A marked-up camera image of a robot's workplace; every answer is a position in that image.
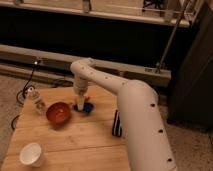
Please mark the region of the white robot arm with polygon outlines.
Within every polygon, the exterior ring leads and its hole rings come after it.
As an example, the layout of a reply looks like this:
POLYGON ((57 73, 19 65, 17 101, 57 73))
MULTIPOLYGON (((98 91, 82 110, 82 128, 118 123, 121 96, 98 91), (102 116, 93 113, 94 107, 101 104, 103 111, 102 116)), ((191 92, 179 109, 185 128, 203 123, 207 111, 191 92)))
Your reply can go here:
POLYGON ((94 65, 92 58, 71 63, 74 92, 82 99, 91 81, 117 96, 131 171, 178 171, 155 90, 144 81, 98 71, 94 65))

